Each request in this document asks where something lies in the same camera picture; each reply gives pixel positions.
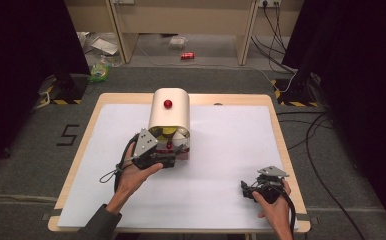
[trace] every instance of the human hand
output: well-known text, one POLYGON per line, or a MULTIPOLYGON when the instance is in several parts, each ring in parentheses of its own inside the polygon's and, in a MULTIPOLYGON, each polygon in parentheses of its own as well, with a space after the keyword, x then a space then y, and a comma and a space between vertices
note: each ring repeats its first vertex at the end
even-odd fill
MULTIPOLYGON (((287 195, 290 195, 291 189, 289 184, 284 179, 282 181, 284 184, 284 190, 287 195)), ((273 204, 269 204, 258 192, 255 191, 252 195, 262 207, 262 211, 258 214, 258 217, 265 217, 267 219, 268 223, 274 229, 278 239, 293 239, 289 227, 289 205, 287 201, 280 196, 273 204)))
MULTIPOLYGON (((126 159, 133 155, 134 143, 130 145, 126 153, 126 159)), ((125 161, 118 183, 118 188, 109 202, 106 210, 118 214, 128 198, 143 184, 146 179, 159 171, 163 167, 162 163, 157 163, 147 169, 140 170, 131 161, 125 161)))

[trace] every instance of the sleeve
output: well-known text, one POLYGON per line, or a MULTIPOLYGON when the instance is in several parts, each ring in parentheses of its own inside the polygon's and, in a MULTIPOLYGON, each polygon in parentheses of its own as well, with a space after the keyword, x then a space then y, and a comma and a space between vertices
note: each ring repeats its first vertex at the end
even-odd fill
POLYGON ((75 239, 83 240, 108 240, 112 238, 122 215, 114 215, 105 209, 103 204, 93 215, 87 225, 78 230, 75 239))

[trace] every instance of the power strip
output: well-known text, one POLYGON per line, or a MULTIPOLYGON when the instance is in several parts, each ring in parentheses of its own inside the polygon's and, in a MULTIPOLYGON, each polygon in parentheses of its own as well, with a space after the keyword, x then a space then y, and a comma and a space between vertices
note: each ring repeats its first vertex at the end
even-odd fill
POLYGON ((258 6, 259 7, 264 7, 264 1, 267 1, 267 8, 275 8, 275 7, 280 7, 281 5, 281 0, 259 0, 258 6))

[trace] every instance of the red button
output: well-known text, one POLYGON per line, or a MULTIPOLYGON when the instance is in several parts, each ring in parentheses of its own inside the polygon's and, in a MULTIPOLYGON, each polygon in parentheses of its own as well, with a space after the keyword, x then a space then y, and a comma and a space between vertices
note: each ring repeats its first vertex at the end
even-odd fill
POLYGON ((171 102, 171 100, 165 100, 165 102, 164 102, 164 107, 165 107, 166 109, 170 109, 170 108, 172 107, 172 102, 171 102))

